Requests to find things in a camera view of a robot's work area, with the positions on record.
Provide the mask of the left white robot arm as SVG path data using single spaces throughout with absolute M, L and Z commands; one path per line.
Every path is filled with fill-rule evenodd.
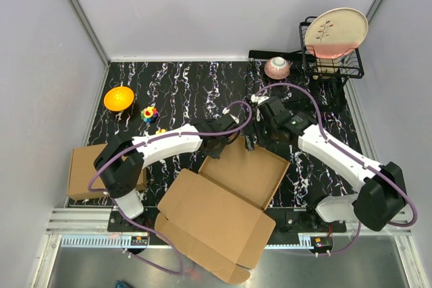
M 136 189 L 142 169 L 171 156 L 196 151 L 217 159 L 238 126 L 237 117 L 225 114 L 216 119 L 197 119 L 152 136 L 116 136 L 93 165 L 104 191 L 124 213 L 122 223 L 131 231 L 139 231 L 145 225 L 146 215 Z

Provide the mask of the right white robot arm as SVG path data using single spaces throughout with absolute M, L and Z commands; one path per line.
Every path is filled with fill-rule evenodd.
M 283 142 L 314 156 L 345 179 L 355 193 L 316 200 L 306 215 L 313 231 L 335 221 L 358 221 L 380 231 L 405 207 L 404 177 L 395 163 L 383 165 L 346 146 L 322 130 L 310 115 L 291 113 L 276 96 L 253 95 L 260 142 Z

